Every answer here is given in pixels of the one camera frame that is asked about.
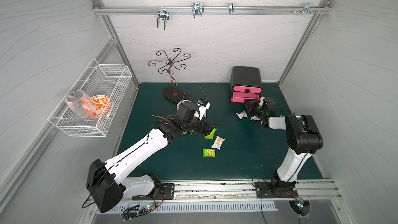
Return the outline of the white cookie packet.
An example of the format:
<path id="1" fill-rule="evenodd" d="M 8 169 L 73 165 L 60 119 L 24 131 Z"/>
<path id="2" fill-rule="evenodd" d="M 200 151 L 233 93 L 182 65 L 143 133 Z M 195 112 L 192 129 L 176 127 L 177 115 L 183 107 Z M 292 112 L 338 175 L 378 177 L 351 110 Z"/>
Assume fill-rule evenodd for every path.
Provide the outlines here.
<path id="1" fill-rule="evenodd" d="M 258 116 L 251 116 L 251 119 L 250 120 L 256 120 L 256 121 L 259 121 L 260 120 L 260 118 L 258 117 Z"/>
<path id="2" fill-rule="evenodd" d="M 225 139 L 216 136 L 213 145 L 211 146 L 212 149 L 217 149 L 217 150 L 221 150 L 221 146 L 223 144 L 223 142 L 225 141 Z"/>
<path id="3" fill-rule="evenodd" d="M 241 113 L 236 113 L 237 117 L 242 120 L 243 118 L 247 118 L 248 115 L 245 111 L 242 111 Z"/>

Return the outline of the pink drawer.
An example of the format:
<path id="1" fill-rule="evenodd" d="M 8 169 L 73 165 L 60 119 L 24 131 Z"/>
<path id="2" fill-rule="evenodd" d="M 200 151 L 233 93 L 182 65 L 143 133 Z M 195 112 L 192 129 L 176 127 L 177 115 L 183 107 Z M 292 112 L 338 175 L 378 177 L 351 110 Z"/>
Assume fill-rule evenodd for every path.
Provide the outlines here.
<path id="1" fill-rule="evenodd" d="M 234 103 L 243 103 L 245 100 L 259 100 L 260 97 L 256 93 L 233 92 L 231 101 Z"/>
<path id="2" fill-rule="evenodd" d="M 232 89 L 234 92 L 242 92 L 242 93 L 259 94 L 262 92 L 261 87 L 234 86 Z"/>

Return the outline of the pink top drawer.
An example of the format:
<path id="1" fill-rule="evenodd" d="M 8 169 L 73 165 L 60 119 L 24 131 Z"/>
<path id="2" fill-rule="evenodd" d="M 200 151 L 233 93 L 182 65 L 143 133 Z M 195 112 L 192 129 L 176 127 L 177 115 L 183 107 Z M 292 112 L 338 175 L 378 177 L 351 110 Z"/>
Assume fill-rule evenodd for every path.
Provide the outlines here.
<path id="1" fill-rule="evenodd" d="M 234 92 L 242 92 L 242 93 L 259 94 L 262 92 L 261 87 L 234 86 L 232 89 Z"/>

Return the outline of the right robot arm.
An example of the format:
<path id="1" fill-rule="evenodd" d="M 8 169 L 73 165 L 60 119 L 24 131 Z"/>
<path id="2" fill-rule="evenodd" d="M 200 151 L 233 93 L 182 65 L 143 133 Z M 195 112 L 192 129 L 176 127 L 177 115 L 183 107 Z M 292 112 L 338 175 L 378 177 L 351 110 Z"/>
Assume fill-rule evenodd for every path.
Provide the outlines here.
<path id="1" fill-rule="evenodd" d="M 286 132 L 289 149 L 272 178 L 270 188 L 293 188 L 305 162 L 323 147 L 323 139 L 313 116 L 278 116 L 275 114 L 275 101 L 246 99 L 244 105 L 265 128 Z"/>

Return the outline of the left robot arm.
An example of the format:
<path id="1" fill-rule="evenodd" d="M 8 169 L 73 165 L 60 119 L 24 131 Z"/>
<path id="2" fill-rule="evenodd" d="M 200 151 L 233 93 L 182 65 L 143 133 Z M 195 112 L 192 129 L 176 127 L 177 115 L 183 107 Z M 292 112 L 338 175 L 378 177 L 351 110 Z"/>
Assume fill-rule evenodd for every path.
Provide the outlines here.
<path id="1" fill-rule="evenodd" d="M 153 154 L 180 139 L 183 133 L 210 135 L 216 127 L 215 122 L 206 120 L 210 106 L 205 99 L 197 103 L 181 101 L 177 112 L 153 124 L 148 134 L 130 148 L 105 162 L 100 159 L 92 162 L 86 188 L 98 210 L 105 213 L 125 198 L 155 200 L 161 192 L 161 182 L 153 174 L 131 179 L 128 176 Z"/>

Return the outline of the black pink drawer cabinet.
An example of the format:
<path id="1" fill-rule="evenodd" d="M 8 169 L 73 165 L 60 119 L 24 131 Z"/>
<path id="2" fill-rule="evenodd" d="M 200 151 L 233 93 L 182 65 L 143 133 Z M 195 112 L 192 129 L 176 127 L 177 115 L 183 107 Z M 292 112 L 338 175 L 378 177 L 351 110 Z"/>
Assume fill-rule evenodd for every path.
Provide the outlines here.
<path id="1" fill-rule="evenodd" d="M 235 66 L 232 68 L 230 80 L 231 98 L 234 86 L 261 87 L 262 80 L 260 70 L 256 67 Z"/>

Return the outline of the green cookie packet centre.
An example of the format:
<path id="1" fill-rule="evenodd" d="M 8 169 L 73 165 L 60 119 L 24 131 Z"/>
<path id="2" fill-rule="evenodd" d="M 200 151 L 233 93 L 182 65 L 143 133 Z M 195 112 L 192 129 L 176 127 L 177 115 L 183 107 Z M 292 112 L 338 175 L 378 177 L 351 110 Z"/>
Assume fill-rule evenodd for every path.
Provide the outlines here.
<path id="1" fill-rule="evenodd" d="M 210 134 L 209 135 L 206 135 L 204 138 L 205 139 L 209 139 L 209 140 L 213 140 L 214 139 L 214 134 L 215 134 L 215 132 L 216 132 L 216 128 L 214 128 L 211 132 L 210 132 Z"/>

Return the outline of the green cookie packet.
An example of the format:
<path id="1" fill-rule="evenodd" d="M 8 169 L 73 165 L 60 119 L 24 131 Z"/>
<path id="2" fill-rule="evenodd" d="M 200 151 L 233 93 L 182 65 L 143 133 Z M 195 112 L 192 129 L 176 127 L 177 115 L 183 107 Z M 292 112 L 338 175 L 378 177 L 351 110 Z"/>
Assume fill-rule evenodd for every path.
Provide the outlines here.
<path id="1" fill-rule="evenodd" d="M 202 154 L 203 154 L 203 158 L 206 157 L 211 157 L 211 158 L 215 158 L 216 157 L 216 152 L 214 149 L 209 149 L 209 148 L 203 148 L 202 149 Z"/>
<path id="2" fill-rule="evenodd" d="M 183 135 L 186 135 L 186 134 L 192 135 L 193 132 L 194 132 L 193 130 L 192 131 L 184 131 L 182 134 Z"/>
<path id="3" fill-rule="evenodd" d="M 214 139 L 214 134 L 215 134 L 215 132 L 216 132 L 216 128 L 214 128 L 211 132 L 210 132 L 210 134 L 209 135 L 206 135 L 204 138 L 205 139 L 209 139 L 209 140 L 213 140 Z"/>

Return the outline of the white woven basket bowl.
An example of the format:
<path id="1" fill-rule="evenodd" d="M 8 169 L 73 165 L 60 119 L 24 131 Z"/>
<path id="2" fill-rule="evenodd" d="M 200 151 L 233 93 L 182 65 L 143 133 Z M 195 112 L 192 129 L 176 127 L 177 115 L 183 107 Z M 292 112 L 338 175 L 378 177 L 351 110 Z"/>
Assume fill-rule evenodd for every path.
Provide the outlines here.
<path id="1" fill-rule="evenodd" d="M 177 108 L 179 108 L 180 104 L 184 103 L 184 102 L 191 102 L 191 101 L 190 100 L 181 100 L 180 102 L 177 103 Z"/>

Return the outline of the green cookie packet left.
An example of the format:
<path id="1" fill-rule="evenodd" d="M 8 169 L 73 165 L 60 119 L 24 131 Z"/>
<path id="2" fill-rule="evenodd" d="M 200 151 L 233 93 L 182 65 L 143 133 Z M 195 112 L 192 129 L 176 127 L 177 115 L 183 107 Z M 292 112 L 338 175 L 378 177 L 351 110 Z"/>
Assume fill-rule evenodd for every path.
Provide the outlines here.
<path id="1" fill-rule="evenodd" d="M 184 131 L 182 134 L 183 135 L 186 135 L 186 134 L 192 135 L 193 132 L 194 132 L 193 130 L 192 131 Z"/>

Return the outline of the green cookie packet lower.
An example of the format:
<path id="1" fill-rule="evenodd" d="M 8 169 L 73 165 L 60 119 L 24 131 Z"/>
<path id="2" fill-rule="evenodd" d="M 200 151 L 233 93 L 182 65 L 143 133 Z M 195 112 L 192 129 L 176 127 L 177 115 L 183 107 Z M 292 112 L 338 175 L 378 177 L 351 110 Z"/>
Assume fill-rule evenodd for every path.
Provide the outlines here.
<path id="1" fill-rule="evenodd" d="M 202 149 L 202 154 L 203 154 L 203 158 L 206 157 L 211 157 L 211 158 L 215 158 L 216 157 L 216 152 L 214 149 L 209 149 L 209 148 L 203 148 Z"/>

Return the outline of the metal scroll jewelry stand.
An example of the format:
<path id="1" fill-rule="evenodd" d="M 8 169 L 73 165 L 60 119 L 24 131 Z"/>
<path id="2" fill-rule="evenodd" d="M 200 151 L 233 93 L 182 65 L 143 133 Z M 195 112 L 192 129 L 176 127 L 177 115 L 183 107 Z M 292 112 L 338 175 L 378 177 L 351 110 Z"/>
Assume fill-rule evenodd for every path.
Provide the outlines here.
<path id="1" fill-rule="evenodd" d="M 182 62 L 191 58 L 191 55 L 189 53 L 185 53 L 182 55 L 182 59 L 178 60 L 181 52 L 181 48 L 174 48 L 173 53 L 175 54 L 175 57 L 172 58 L 168 56 L 166 51 L 159 50 L 156 52 L 156 56 L 160 57 L 162 55 L 165 55 L 166 59 L 164 61 L 152 59 L 148 62 L 148 66 L 150 67 L 155 67 L 157 63 L 164 63 L 163 66 L 158 68 L 158 73 L 161 75 L 167 74 L 170 77 L 171 83 L 173 85 L 166 87 L 163 90 L 162 94 L 166 99 L 176 104 L 183 100 L 189 100 L 189 95 L 178 88 L 178 82 L 174 78 L 175 73 L 173 69 L 176 69 L 178 71 L 185 70 L 187 68 L 187 65 Z"/>

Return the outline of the white vent grille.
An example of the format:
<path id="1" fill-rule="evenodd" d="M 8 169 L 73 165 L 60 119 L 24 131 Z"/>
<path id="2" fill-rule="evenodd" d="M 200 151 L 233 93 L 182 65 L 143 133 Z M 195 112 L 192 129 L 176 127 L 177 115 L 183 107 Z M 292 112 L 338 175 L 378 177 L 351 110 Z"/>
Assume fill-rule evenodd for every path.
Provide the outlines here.
<path id="1" fill-rule="evenodd" d="M 274 201 L 163 202 L 153 213 L 246 213 L 278 211 Z"/>

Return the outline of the orange patterned bowl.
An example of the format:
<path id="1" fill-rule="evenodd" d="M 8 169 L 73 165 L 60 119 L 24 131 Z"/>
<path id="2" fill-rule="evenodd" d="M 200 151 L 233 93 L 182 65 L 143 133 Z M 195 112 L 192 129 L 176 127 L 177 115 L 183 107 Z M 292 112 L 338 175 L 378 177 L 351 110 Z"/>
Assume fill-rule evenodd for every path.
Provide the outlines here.
<path id="1" fill-rule="evenodd" d="M 87 97 L 81 100 L 83 113 L 88 118 L 100 118 L 102 115 L 108 116 L 112 107 L 110 97 L 106 95 L 96 95 L 91 99 Z"/>

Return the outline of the small metal hook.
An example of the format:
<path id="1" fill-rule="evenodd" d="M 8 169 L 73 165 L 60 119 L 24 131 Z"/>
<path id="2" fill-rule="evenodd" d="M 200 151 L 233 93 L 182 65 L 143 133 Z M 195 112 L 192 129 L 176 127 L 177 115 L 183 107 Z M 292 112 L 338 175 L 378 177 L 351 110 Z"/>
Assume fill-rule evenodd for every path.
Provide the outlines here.
<path id="1" fill-rule="evenodd" d="M 230 16 L 234 15 L 234 11 L 235 11 L 235 5 L 234 5 L 234 3 L 230 3 L 229 4 L 229 15 Z"/>

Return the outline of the clear glass cup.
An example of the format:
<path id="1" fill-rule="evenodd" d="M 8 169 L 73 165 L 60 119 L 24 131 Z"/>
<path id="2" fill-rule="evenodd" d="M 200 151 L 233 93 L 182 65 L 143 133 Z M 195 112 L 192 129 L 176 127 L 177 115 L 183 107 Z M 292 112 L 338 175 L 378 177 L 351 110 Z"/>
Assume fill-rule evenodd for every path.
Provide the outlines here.
<path id="1" fill-rule="evenodd" d="M 96 112 L 96 103 L 84 91 L 70 92 L 64 99 L 68 107 L 80 117 L 92 117 Z"/>

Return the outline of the metal hook clamp left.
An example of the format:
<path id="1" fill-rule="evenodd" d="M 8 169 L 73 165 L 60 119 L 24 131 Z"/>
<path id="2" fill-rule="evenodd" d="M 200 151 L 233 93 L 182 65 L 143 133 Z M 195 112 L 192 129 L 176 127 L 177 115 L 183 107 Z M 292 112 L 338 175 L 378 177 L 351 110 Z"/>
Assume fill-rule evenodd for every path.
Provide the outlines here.
<path id="1" fill-rule="evenodd" d="M 157 29 L 160 27 L 160 23 L 163 23 L 163 29 L 166 29 L 167 22 L 170 19 L 170 12 L 162 9 L 158 11 L 158 17 L 157 17 Z"/>

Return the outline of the metal hook clamp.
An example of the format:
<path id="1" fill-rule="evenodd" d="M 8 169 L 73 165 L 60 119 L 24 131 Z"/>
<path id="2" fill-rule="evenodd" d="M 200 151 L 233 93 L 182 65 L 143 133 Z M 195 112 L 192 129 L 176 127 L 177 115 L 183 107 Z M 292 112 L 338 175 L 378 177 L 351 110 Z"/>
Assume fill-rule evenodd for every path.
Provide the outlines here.
<path id="1" fill-rule="evenodd" d="M 193 3 L 191 5 L 193 17 L 196 18 L 197 16 L 202 17 L 204 13 L 204 5 L 203 3 Z"/>
<path id="2" fill-rule="evenodd" d="M 160 23 L 163 23 L 163 29 L 166 29 L 167 22 L 170 19 L 170 12 L 162 9 L 158 11 L 158 17 L 157 17 L 157 29 L 160 27 Z"/>

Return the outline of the metal hook clamp middle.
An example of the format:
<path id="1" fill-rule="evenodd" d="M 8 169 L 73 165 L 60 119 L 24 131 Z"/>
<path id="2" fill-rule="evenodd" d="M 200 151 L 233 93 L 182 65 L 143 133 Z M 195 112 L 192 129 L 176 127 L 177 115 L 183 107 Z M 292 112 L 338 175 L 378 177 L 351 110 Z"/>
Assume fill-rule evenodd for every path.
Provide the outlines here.
<path id="1" fill-rule="evenodd" d="M 204 5 L 203 3 L 193 3 L 191 5 L 193 17 L 196 18 L 197 16 L 202 17 L 204 13 Z"/>

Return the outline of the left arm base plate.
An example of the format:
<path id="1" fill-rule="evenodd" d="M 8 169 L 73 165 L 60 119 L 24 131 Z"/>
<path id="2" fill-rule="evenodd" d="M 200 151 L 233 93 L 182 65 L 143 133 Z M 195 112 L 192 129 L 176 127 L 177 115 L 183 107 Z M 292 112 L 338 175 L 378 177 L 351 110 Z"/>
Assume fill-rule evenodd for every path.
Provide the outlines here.
<path id="1" fill-rule="evenodd" d="M 161 183 L 155 185 L 153 190 L 146 196 L 133 196 L 132 200 L 173 200 L 174 199 L 174 183 Z"/>

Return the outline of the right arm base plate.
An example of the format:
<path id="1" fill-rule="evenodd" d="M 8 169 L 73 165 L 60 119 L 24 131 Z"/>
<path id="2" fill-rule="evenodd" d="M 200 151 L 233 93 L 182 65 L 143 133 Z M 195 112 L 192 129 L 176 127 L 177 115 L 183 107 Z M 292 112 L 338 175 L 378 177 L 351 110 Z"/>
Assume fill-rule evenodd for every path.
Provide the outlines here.
<path id="1" fill-rule="evenodd" d="M 273 183 L 267 181 L 256 181 L 253 183 L 253 186 L 255 187 L 256 197 L 259 199 L 295 199 L 299 197 L 295 184 L 296 182 L 285 183 L 281 181 Z"/>

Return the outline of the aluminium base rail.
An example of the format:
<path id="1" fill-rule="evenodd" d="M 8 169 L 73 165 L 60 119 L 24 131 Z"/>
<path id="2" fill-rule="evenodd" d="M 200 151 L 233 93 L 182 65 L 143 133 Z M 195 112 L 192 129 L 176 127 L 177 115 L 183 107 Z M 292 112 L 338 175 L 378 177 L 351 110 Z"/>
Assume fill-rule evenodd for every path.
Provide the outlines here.
<path id="1" fill-rule="evenodd" d="M 233 200 L 254 200 L 256 197 L 253 183 L 256 179 L 250 180 L 194 180 L 194 181 L 169 181 L 174 183 L 175 201 L 233 201 Z M 305 200 L 312 199 L 341 199 L 342 195 L 332 179 L 298 180 L 295 184 L 298 198 Z"/>

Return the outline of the metal bracket right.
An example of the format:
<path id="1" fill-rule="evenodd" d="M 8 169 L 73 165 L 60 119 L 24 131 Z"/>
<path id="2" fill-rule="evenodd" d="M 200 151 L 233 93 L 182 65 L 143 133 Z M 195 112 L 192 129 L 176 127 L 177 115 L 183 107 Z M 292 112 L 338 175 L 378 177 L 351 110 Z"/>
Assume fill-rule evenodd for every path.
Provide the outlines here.
<path id="1" fill-rule="evenodd" d="M 299 10 L 299 11 L 293 10 L 292 12 L 294 14 L 296 14 L 296 15 L 302 15 L 302 16 L 320 14 L 319 10 L 312 10 L 311 9 L 311 4 L 310 3 L 305 4 L 301 10 Z"/>

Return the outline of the horizontal aluminium rail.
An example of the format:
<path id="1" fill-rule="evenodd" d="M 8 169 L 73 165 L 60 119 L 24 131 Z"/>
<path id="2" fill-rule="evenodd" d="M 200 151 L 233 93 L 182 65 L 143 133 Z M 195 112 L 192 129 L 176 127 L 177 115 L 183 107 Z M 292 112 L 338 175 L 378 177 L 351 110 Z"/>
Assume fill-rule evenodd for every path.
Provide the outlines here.
<path id="1" fill-rule="evenodd" d="M 236 6 L 234 15 L 294 15 L 293 10 L 299 11 L 303 6 Z M 158 11 L 165 9 L 171 16 L 193 16 L 191 6 L 169 7 L 100 7 L 94 9 L 96 15 L 103 16 L 156 16 Z M 331 7 L 311 6 L 312 10 L 319 10 L 320 14 L 329 14 Z M 229 6 L 204 6 L 203 16 L 229 16 Z"/>

